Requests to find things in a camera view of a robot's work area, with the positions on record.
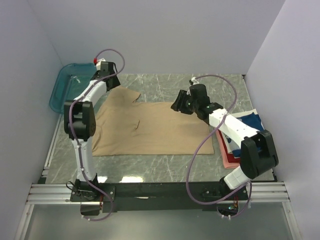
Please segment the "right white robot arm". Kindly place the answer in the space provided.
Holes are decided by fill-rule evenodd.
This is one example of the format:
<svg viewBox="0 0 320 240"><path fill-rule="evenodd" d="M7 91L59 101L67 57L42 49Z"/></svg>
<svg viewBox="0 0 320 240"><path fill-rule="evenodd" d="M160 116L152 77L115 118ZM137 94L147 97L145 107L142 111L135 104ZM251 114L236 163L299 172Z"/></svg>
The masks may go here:
<svg viewBox="0 0 320 240"><path fill-rule="evenodd" d="M181 89L171 109L187 115L195 113L240 148L239 166L219 181L222 194L231 193L279 164L272 134L247 125L219 103L211 102L204 84L193 84L188 91Z"/></svg>

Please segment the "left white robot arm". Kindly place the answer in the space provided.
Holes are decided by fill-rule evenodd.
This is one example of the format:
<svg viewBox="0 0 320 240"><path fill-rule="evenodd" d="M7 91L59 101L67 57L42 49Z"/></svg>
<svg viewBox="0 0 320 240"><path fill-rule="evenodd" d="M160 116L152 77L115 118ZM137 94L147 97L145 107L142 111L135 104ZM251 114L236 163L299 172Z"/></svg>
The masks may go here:
<svg viewBox="0 0 320 240"><path fill-rule="evenodd" d="M118 87L117 67L114 62L95 59L96 72L88 86L73 100L64 102L64 131L71 139L77 165L76 180L72 184L71 197L77 201L113 200L99 185L93 165L92 143L96 132L94 106L108 91Z"/></svg>

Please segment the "beige t shirt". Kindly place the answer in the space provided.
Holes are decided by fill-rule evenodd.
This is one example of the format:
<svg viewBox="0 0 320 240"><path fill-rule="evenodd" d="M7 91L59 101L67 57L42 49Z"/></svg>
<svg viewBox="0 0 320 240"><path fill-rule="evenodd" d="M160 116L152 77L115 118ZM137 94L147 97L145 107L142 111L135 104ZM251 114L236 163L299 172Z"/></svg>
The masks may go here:
<svg viewBox="0 0 320 240"><path fill-rule="evenodd" d="M209 135L195 114L173 111L170 102L138 102L139 97L121 86L108 94L95 116L93 156L192 155Z"/></svg>

